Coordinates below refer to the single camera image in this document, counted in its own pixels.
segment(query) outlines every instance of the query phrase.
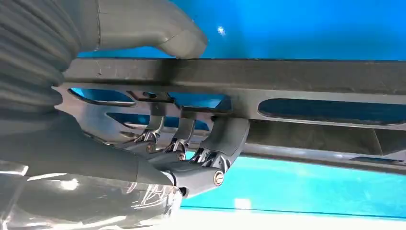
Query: metal bracket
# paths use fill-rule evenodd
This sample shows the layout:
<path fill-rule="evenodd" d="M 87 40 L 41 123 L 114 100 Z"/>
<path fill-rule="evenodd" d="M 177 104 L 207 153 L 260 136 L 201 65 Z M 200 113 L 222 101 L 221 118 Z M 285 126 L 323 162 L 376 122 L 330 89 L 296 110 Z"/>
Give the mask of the metal bracket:
<path fill-rule="evenodd" d="M 159 133 L 164 126 L 164 118 L 164 116 L 151 115 L 148 126 L 138 138 L 114 146 L 146 157 L 156 150 Z"/>
<path fill-rule="evenodd" d="M 219 117 L 209 137 L 200 144 L 193 162 L 215 167 L 226 173 L 240 155 L 249 131 L 249 121 L 243 118 Z"/>
<path fill-rule="evenodd" d="M 168 72 L 175 73 L 175 77 L 163 78 Z M 404 175 L 403 165 L 388 165 L 378 160 L 349 161 L 356 157 L 404 161 L 402 140 L 406 123 L 402 116 L 396 116 L 395 123 L 309 119 L 269 114 L 259 105 L 274 99 L 300 99 L 397 104 L 403 108 L 406 84 L 401 80 L 405 73 L 404 63 L 387 61 L 91 58 L 74 60 L 64 73 L 67 82 L 55 89 L 64 99 L 57 108 L 76 117 L 85 132 L 103 143 L 129 141 L 131 135 L 140 135 L 145 128 L 140 124 L 120 123 L 110 114 L 165 115 L 203 121 L 208 129 L 194 132 L 189 150 L 197 150 L 208 136 L 213 128 L 213 116 L 234 116 L 250 120 L 250 134 L 241 153 L 247 157 Z M 134 102 L 90 103 L 72 94 L 69 90 L 72 88 L 113 90 Z M 168 92 L 224 94 L 229 99 L 226 104 L 231 107 L 218 105 L 215 110 L 182 107 L 176 104 L 176 99 L 168 97 Z M 162 129 L 157 148 L 170 145 L 174 130 Z"/>
<path fill-rule="evenodd" d="M 186 152 L 189 146 L 189 141 L 194 132 L 196 121 L 188 118 L 181 118 L 179 120 L 179 128 L 172 138 L 171 143 L 165 148 L 164 152 L 183 152 L 184 159 L 186 159 Z"/>
<path fill-rule="evenodd" d="M 219 187 L 224 174 L 240 155 L 248 131 L 247 119 L 217 118 L 211 134 L 190 161 L 163 164 L 158 169 L 169 173 L 175 186 L 184 188 L 184 197 Z"/>

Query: gray flexible hose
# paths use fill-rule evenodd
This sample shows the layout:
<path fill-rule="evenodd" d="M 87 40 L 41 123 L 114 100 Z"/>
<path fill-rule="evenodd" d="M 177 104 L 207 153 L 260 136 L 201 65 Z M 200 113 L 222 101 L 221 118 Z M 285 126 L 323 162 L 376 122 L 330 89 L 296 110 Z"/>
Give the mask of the gray flexible hose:
<path fill-rule="evenodd" d="M 197 58 L 206 38 L 166 0 L 0 0 L 0 159 L 28 165 L 28 175 L 170 184 L 145 160 L 85 137 L 54 108 L 62 97 L 51 87 L 79 51 L 135 46 Z"/>

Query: blue wall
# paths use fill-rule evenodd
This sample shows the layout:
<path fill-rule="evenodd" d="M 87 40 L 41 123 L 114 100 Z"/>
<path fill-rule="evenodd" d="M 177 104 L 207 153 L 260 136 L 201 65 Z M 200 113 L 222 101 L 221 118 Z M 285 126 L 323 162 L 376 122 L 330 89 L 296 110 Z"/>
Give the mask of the blue wall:
<path fill-rule="evenodd" d="M 173 0 L 206 33 L 203 58 L 406 60 L 404 0 Z M 86 56 L 166 58 L 153 48 Z"/>

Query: gray plastic part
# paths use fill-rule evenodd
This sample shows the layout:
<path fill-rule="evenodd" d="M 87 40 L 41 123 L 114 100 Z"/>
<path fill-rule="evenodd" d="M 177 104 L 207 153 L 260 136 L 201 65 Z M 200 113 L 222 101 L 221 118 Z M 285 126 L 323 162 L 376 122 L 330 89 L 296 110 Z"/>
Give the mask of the gray plastic part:
<path fill-rule="evenodd" d="M 128 150 L 135 155 L 148 155 L 151 150 L 156 148 L 156 143 L 153 141 L 128 141 L 124 143 L 115 144 L 114 147 L 121 149 L 121 150 Z"/>
<path fill-rule="evenodd" d="M 196 33 L 188 36 L 194 41 L 184 41 L 185 47 L 169 44 L 163 50 L 194 58 L 204 50 L 202 34 L 177 7 L 163 0 L 100 2 L 103 10 L 115 5 L 123 12 L 109 17 L 112 14 L 98 11 L 96 0 L 0 1 L 0 159 L 28 165 L 28 176 L 71 173 L 170 185 L 146 160 L 86 137 L 74 117 L 54 108 L 62 97 L 52 87 L 64 82 L 62 72 L 79 51 L 100 46 L 102 14 L 105 35 L 114 33 L 109 31 L 112 25 L 120 29 L 104 37 L 108 48 L 148 44 L 162 48 L 171 40 L 168 36 L 190 31 Z M 134 18 L 129 12 L 150 14 Z M 129 26 L 134 22 L 145 26 Z"/>
<path fill-rule="evenodd" d="M 145 131 L 151 131 L 154 133 L 159 133 L 164 126 L 164 116 L 149 116 L 149 123 L 145 128 Z"/>
<path fill-rule="evenodd" d="M 196 120 L 188 119 L 188 118 L 180 118 L 179 120 L 179 128 L 176 131 L 175 135 L 173 136 L 174 139 L 180 139 L 184 142 L 189 142 L 193 135 L 194 126 Z"/>
<path fill-rule="evenodd" d="M 219 171 L 217 168 L 202 167 L 201 164 L 180 161 L 167 164 L 161 170 L 170 172 L 174 178 L 175 186 L 186 188 L 186 194 L 183 194 L 183 198 L 191 198 L 218 187 L 214 183 L 214 176 Z"/>
<path fill-rule="evenodd" d="M 148 156 L 148 162 L 153 165 L 162 165 L 166 163 L 172 163 L 178 161 L 178 155 L 183 154 L 182 152 L 156 152 L 151 153 Z"/>
<path fill-rule="evenodd" d="M 228 156 L 232 164 L 241 153 L 249 132 L 249 121 L 243 118 L 218 117 L 210 135 L 200 147 Z"/>
<path fill-rule="evenodd" d="M 166 0 L 98 0 L 103 49 L 154 46 L 181 59 L 198 58 L 207 38 Z"/>

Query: oval cutout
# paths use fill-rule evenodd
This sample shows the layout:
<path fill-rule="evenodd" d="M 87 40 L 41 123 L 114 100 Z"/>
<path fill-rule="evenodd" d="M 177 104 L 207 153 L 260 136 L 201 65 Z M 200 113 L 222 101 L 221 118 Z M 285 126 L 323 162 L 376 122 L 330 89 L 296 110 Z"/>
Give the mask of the oval cutout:
<path fill-rule="evenodd" d="M 71 88 L 71 91 L 80 95 L 81 97 L 101 102 L 134 102 L 130 97 L 115 90 L 101 90 L 101 89 L 79 89 Z"/>
<path fill-rule="evenodd" d="M 277 98 L 261 102 L 258 112 L 267 117 L 374 125 L 400 124 L 406 120 L 406 105 L 402 104 Z"/>
<path fill-rule="evenodd" d="M 122 113 L 107 113 L 107 115 L 114 120 L 120 122 L 121 124 L 132 123 L 136 125 L 148 125 L 149 115 L 143 114 L 122 114 Z M 178 128 L 179 118 L 166 116 L 164 120 L 165 127 Z M 195 123 L 196 130 L 210 131 L 209 126 L 204 121 L 196 120 Z"/>

